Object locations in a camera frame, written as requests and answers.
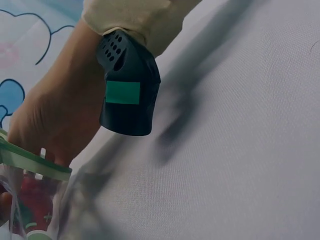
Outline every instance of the fabric texture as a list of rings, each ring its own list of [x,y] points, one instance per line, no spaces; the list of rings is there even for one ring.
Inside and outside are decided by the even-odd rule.
[[[100,35],[122,29],[159,56],[201,0],[84,0],[82,19]]]
[[[85,150],[61,239],[319,239],[320,1],[219,4],[157,58],[152,133]]]

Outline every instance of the ventilation hole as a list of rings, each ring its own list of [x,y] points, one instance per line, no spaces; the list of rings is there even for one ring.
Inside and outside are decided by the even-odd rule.
[[[119,71],[125,64],[125,59],[126,59],[126,49],[122,52],[121,56],[119,59],[116,61],[116,63],[113,66],[114,71]]]

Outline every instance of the hand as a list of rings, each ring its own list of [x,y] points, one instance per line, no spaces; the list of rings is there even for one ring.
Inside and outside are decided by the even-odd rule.
[[[44,78],[13,114],[7,140],[68,167],[100,128],[104,71],[96,60],[101,36],[80,21]],[[8,220],[12,197],[0,189],[0,215]]]

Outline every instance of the black wrist device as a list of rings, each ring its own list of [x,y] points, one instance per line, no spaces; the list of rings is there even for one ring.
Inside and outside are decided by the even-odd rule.
[[[122,30],[104,36],[96,56],[105,80],[101,126],[123,135],[148,135],[161,82],[155,58]]]

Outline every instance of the red item in bag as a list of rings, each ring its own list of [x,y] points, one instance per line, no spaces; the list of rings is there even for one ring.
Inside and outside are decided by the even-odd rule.
[[[18,195],[25,233],[34,230],[47,231],[53,215],[53,201],[42,180],[24,175]],[[22,235],[20,226],[13,224],[13,233]]]

